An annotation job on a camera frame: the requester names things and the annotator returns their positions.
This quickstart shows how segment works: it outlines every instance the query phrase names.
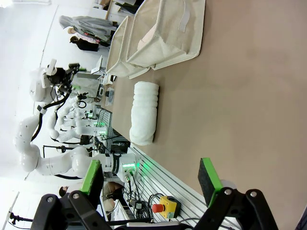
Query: brown table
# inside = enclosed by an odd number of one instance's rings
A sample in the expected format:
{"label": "brown table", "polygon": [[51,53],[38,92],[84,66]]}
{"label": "brown table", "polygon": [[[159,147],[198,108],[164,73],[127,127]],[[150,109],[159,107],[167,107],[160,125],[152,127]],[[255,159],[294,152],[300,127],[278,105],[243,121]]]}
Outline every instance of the brown table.
{"label": "brown table", "polygon": [[129,139],[134,84],[159,84],[154,142],[140,149],[199,193],[210,157],[293,230],[307,203],[306,22],[305,0],[207,0],[200,55],[117,79],[112,127]]}

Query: fabric storage basket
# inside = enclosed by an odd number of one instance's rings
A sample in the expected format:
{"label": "fabric storage basket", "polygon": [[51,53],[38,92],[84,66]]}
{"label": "fabric storage basket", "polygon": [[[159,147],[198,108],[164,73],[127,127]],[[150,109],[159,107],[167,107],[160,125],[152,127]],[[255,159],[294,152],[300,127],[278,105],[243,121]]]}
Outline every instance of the fabric storage basket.
{"label": "fabric storage basket", "polygon": [[198,56],[205,0],[145,0],[135,14],[127,61],[160,69]]}
{"label": "fabric storage basket", "polygon": [[126,53],[132,28],[133,18],[127,16],[113,35],[106,73],[118,77],[137,77],[149,70],[126,62]]}

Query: red button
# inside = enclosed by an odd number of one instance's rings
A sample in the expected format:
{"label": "red button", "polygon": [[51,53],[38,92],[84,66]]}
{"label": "red button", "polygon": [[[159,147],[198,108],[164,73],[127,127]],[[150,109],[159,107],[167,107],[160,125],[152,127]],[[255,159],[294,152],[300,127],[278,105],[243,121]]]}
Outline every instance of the red button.
{"label": "red button", "polygon": [[163,212],[164,211],[164,205],[161,204],[154,204],[152,207],[153,213],[157,212]]}

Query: green pad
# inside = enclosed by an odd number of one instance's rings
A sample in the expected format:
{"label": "green pad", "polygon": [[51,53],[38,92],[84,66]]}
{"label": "green pad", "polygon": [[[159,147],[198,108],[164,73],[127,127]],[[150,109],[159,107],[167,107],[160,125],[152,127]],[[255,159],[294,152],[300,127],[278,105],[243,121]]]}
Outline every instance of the green pad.
{"label": "green pad", "polygon": [[210,158],[201,158],[198,180],[206,204],[210,207],[214,202],[217,193],[223,187]]}
{"label": "green pad", "polygon": [[82,187],[80,189],[81,192],[89,195],[91,191],[91,187],[94,181],[95,174],[97,170],[99,169],[100,161],[99,160],[93,160],[90,164],[90,167],[87,170],[86,176],[83,180]]}

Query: person in black shirt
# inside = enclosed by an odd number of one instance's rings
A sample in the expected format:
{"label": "person in black shirt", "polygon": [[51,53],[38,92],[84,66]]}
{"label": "person in black shirt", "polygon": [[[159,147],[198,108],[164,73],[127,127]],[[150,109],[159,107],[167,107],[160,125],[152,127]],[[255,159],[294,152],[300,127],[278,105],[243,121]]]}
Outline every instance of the person in black shirt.
{"label": "person in black shirt", "polygon": [[83,39],[79,39],[76,36],[71,37],[71,43],[74,43],[77,45],[77,47],[80,50],[84,51],[98,51],[99,44],[90,43],[88,41],[85,41]]}

